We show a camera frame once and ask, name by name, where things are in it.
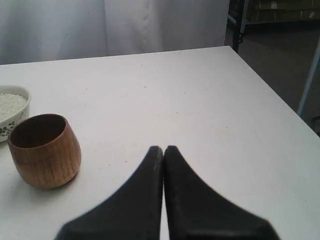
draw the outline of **floor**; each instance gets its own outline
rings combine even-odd
[[[226,45],[232,45],[232,36],[228,28]],[[238,54],[296,111],[319,37],[319,22],[252,25],[246,28]],[[311,126],[316,115],[320,115],[320,70],[302,119]]]

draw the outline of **floral pattern bowl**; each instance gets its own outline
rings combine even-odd
[[[8,139],[11,130],[29,117],[31,95],[25,88],[13,85],[0,85],[0,94],[15,94],[26,99],[24,106],[9,118],[0,121],[0,143]]]

